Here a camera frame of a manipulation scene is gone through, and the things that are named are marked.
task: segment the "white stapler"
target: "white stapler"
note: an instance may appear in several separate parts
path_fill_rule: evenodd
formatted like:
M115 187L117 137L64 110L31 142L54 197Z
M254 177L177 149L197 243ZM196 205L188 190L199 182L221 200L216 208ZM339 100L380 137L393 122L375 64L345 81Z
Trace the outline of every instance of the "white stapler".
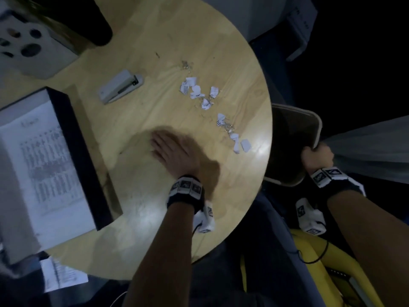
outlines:
M111 103L137 89L143 83L144 79L141 75L122 70L99 89L98 96L104 104Z

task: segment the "trash bin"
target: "trash bin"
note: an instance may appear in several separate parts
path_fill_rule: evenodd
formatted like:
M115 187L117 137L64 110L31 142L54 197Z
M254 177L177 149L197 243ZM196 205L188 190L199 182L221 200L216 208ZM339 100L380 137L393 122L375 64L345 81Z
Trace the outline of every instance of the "trash bin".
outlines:
M296 186L305 176L301 151L315 148L322 129L321 118L314 112L272 104L273 140L264 180L283 186Z

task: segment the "forearm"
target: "forearm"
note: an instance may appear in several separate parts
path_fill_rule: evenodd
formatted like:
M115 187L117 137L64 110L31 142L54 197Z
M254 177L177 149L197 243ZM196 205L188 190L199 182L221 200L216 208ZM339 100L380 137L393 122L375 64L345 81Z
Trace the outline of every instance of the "forearm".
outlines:
M191 205L169 207L131 281L124 307L188 305L193 214Z
M385 306L406 305L409 226L355 191L332 196L328 208Z

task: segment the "hand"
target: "hand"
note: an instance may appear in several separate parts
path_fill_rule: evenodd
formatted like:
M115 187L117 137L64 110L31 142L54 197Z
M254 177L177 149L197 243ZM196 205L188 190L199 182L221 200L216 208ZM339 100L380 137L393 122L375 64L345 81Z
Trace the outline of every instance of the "hand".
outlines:
M190 174L198 178L200 160L192 144L184 137L177 137L167 131L152 132L152 156L165 166L175 178Z
M301 152L301 161L309 175L322 168L332 167L334 165L334 154L325 143L320 143L315 150L305 146Z

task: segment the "round wooden table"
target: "round wooden table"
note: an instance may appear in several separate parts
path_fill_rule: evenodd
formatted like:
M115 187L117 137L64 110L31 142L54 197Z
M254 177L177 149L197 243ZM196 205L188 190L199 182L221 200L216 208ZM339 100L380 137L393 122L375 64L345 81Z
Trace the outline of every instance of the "round wooden table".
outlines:
M216 230L195 234L192 262L221 243L254 200L267 166L272 113L263 71L238 30L201 0L96 0L114 37L85 51L73 64L42 81L16 71L3 77L0 106L49 86L69 95L103 187L123 214L48 252L62 263L109 279L131 279L166 212L174 179L149 151L152 129L169 127L191 135L207 156ZM190 69L184 69L187 61ZM123 69L144 85L104 105L100 86ZM202 92L221 92L209 110L179 87L197 77ZM253 149L233 152L234 142L217 127L217 114L233 123Z

